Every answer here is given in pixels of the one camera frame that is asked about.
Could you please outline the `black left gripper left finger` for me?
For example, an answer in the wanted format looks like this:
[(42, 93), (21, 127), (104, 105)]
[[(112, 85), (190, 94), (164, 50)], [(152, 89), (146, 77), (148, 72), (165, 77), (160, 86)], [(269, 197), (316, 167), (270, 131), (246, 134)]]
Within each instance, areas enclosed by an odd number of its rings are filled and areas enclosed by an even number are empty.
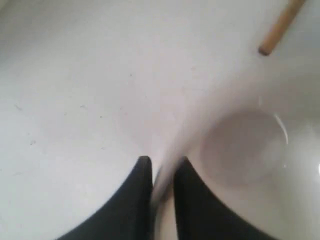
[(141, 156), (110, 200), (59, 239), (147, 240), (152, 189), (152, 162), (148, 156)]

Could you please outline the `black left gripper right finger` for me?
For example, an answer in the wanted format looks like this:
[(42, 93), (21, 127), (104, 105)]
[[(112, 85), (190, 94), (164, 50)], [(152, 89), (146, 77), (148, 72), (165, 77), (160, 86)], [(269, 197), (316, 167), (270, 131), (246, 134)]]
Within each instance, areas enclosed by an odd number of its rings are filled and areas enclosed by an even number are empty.
[(241, 218), (217, 198), (187, 157), (173, 178), (179, 240), (272, 240), (273, 237)]

